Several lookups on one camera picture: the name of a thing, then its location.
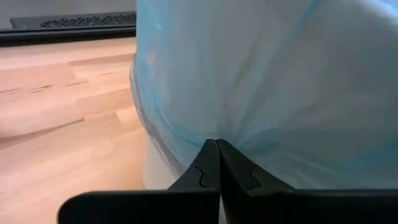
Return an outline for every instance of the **trash bag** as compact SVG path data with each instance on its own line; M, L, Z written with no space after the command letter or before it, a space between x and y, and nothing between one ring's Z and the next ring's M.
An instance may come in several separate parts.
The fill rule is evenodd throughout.
M180 175L225 139L298 189L398 187L398 4L138 0L134 100Z

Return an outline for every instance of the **wooden floor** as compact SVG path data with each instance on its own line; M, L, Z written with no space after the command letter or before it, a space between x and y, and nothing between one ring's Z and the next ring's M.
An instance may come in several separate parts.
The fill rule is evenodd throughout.
M142 188L135 39L0 48L0 223L56 223L71 196Z

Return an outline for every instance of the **black heater grille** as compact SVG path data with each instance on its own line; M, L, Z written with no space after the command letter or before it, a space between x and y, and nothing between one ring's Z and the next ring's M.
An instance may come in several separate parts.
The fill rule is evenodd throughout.
M136 12L113 12L71 16L11 18L15 29L95 28L106 26L135 26Z

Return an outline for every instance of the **light blue plastic bag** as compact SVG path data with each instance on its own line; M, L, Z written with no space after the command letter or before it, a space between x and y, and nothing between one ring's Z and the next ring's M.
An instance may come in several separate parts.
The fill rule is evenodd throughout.
M138 0L141 121L178 175L222 138L296 188L398 187L393 3Z

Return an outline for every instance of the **light wood flooring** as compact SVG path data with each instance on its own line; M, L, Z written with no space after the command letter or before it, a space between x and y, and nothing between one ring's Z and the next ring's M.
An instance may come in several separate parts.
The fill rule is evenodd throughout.
M0 223L56 223L66 199L142 188L133 38L0 48Z

